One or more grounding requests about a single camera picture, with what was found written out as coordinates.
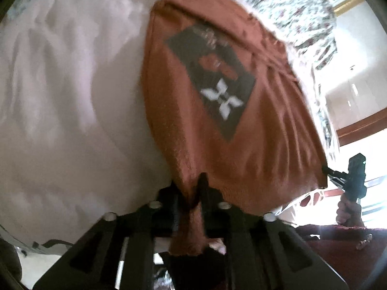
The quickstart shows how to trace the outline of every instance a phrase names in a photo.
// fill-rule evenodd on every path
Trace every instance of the metal bolt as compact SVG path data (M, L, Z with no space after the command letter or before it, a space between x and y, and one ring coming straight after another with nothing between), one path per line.
M264 220L267 222L274 222L277 218L273 213L264 214Z
M220 202L220 203L218 204L218 207L219 207L219 209L224 209L224 210L226 210L226 209L230 209L230 208L231 208L231 205L230 205L229 203L227 203L227 202Z
M117 219L117 215L115 213L106 213L103 215L103 220L105 221L114 221Z
M149 208L151 209L159 209L161 208L163 205L159 202L159 201L152 201L148 204Z

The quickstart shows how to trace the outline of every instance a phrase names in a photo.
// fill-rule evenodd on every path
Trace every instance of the orange towel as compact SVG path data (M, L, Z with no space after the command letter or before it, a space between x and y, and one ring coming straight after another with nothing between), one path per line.
M142 87L154 139L189 202L201 172L226 201L256 215L327 186L285 47L235 2L156 3ZM183 219L175 241L186 248L172 249L197 254L206 243L200 207Z

